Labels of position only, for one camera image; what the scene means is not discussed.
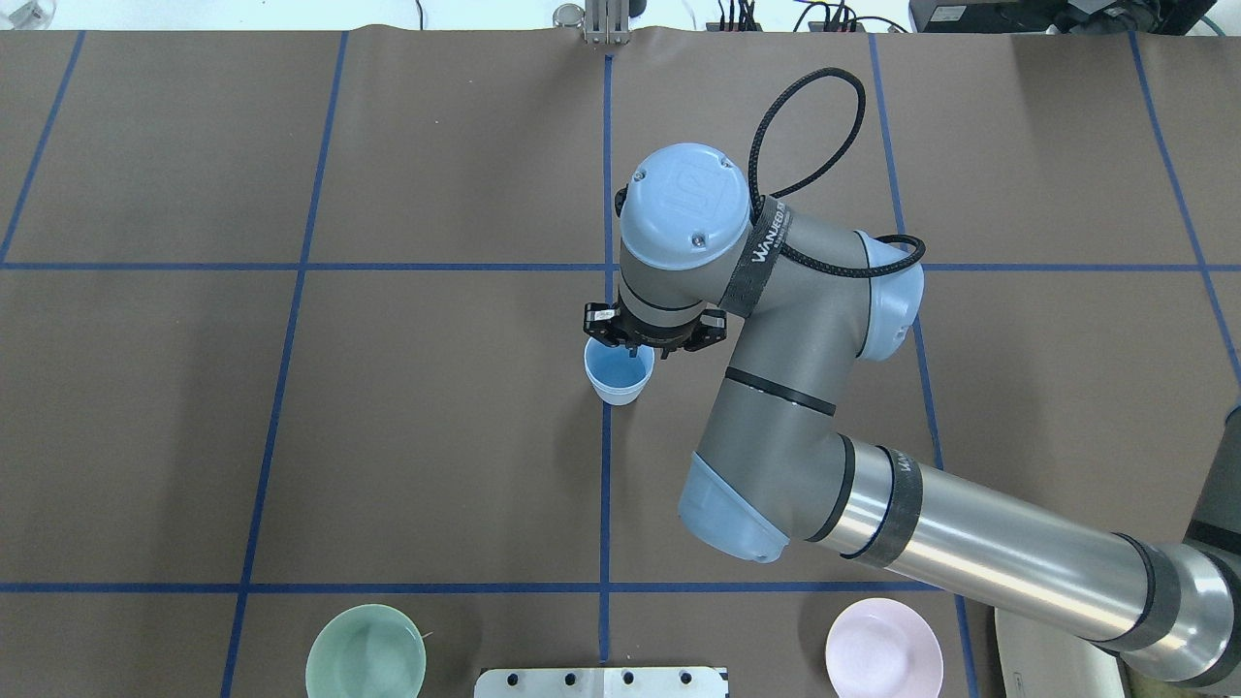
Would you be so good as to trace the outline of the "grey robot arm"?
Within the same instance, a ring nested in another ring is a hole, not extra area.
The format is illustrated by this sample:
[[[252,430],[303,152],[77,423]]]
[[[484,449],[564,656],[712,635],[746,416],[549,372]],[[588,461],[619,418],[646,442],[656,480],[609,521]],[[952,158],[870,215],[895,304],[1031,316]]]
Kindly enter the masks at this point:
[[[1152,679],[1239,693],[1237,410],[1180,543],[1065,520],[835,428],[855,361],[885,361],[916,320],[917,238],[803,216],[695,143],[648,155],[616,212],[618,297],[586,306],[589,337],[669,355],[745,320],[680,496],[695,537],[758,564],[810,542],[1050,623]]]

